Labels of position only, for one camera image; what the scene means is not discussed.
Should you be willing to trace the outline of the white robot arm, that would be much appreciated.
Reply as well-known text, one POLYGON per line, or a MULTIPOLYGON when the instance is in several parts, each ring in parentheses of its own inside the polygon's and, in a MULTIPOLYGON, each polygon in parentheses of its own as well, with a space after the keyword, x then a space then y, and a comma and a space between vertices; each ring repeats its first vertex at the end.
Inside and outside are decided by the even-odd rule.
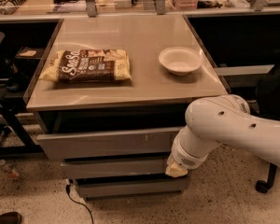
POLYGON ((280 167, 280 121, 252 116, 238 95, 195 100, 186 109, 185 121, 167 160, 168 176, 198 168, 220 145, 244 149, 280 167))

